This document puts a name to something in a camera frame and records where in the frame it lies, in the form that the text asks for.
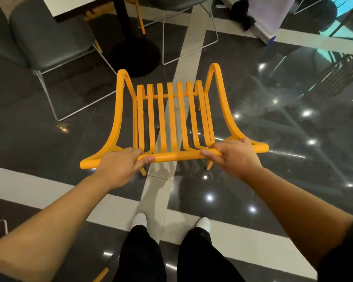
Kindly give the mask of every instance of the person's left hand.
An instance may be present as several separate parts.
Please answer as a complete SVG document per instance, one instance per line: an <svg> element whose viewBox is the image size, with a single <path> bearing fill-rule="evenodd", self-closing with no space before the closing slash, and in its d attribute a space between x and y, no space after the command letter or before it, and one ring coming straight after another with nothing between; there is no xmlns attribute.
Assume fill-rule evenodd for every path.
<svg viewBox="0 0 353 282"><path fill-rule="evenodd" d="M154 156L149 155L137 161L143 153L141 148L132 147L123 151L109 152L103 156L93 176L103 179L110 190L122 187L131 180L135 172L155 160Z"/></svg>

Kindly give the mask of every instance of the white shoe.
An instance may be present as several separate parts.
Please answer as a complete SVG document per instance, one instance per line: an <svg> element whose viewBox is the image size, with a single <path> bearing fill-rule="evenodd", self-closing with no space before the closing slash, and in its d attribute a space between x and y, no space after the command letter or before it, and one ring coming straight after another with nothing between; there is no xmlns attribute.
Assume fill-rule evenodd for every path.
<svg viewBox="0 0 353 282"><path fill-rule="evenodd" d="M210 220L206 217L199 219L195 227L201 227L210 233Z"/></svg>
<svg viewBox="0 0 353 282"><path fill-rule="evenodd" d="M144 213L137 213L136 216L133 218L131 229L133 227L136 227L138 225L142 225L144 227L147 227L147 221L146 221L146 216Z"/></svg>

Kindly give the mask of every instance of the floor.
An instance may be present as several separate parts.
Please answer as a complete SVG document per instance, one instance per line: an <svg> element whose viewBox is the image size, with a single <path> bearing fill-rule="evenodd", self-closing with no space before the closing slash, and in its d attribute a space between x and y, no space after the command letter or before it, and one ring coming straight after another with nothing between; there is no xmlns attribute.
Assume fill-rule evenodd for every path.
<svg viewBox="0 0 353 282"><path fill-rule="evenodd" d="M19 2L0 0L0 5L9 14ZM132 83L204 82L209 65L219 63L238 127L270 147L259 155L263 166L353 214L353 18L339 30L341 35L326 33L351 9L344 12L338 2L324 0L288 15L276 41L267 47L228 20L226 9L214 8L216 44L160 65ZM144 19L159 19L161 11L144 0L140 3ZM127 9L135 27L136 10L131 5ZM330 9L336 12L332 16L327 15ZM105 55L123 39L114 12L90 25ZM161 24L146 32L161 47ZM167 60L216 38L200 6L168 18L165 32ZM95 54L53 71L46 81L60 115L116 85L115 75ZM220 141L230 133L214 88L210 103L215 138ZM119 145L129 147L132 119L127 94L124 105ZM36 77L0 57L0 219L8 221L9 230L94 172L80 170L79 162L105 143L114 109L112 95L56 122ZM191 131L189 114L187 128ZM202 127L199 132L203 142ZM107 264L112 269L104 281L111 281L121 244L138 211L146 213L149 233L160 244L169 281L176 281L178 247L201 216L212 219L213 245L247 282L315 280L315 271L264 202L217 166L209 171L204 166L203 160L152 164L146 177L138 173L111 191L84 224L55 281L93 281Z"/></svg>

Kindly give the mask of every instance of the gray upholstered chair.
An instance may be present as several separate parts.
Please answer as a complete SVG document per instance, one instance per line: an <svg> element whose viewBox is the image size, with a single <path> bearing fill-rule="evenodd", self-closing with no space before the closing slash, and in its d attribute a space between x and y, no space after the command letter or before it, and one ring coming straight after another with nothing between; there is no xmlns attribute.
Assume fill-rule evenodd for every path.
<svg viewBox="0 0 353 282"><path fill-rule="evenodd" d="M0 8L0 55L29 68L38 76L52 113L58 121L116 92L113 91L66 117L59 119L56 115L43 74L95 51L113 70L94 45L94 41L94 33L82 17L57 23L43 0L22 2L11 13L9 22Z"/></svg>
<svg viewBox="0 0 353 282"><path fill-rule="evenodd" d="M163 19L162 19L162 64L163 65L166 65L166 64L169 64L171 62L174 62L174 61L177 61L178 59L184 57L184 56L187 56L193 52L196 52L198 50L201 50L203 49L204 47L208 47L216 42L218 42L218 33L217 33L217 30L216 30L216 26L215 26L215 21L213 19L213 14L212 14L212 7L211 7L211 4L209 2L209 0L148 0L153 6L155 6L156 8L158 9L161 9L163 10ZM192 52L189 52L183 56L180 56L176 59L173 59L171 61L168 61L165 63L165 60L164 60L164 47L165 47L165 11L178 11L179 13L183 13L184 11L190 9L191 7L195 6L195 5L201 5L202 3L204 2L207 2L208 3L208 6L209 6L209 15L210 17L212 18L212 22L213 22L213 27L215 29L215 32L216 32L216 36L217 36L217 39L212 42L212 43L209 43L201 48L198 48L197 50L194 50ZM151 24L154 24L156 22L151 22L151 23L148 23L145 25L148 26L148 25L151 25Z"/></svg>

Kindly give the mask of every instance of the black table leg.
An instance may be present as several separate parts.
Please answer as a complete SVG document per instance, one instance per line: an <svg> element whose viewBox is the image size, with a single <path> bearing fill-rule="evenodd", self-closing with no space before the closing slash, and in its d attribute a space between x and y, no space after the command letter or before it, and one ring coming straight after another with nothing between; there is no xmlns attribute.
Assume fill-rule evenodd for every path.
<svg viewBox="0 0 353 282"><path fill-rule="evenodd" d="M160 49L145 37L136 37L132 30L124 0L113 0L124 40L109 55L109 63L118 71L127 70L130 77L144 76L160 63Z"/></svg>

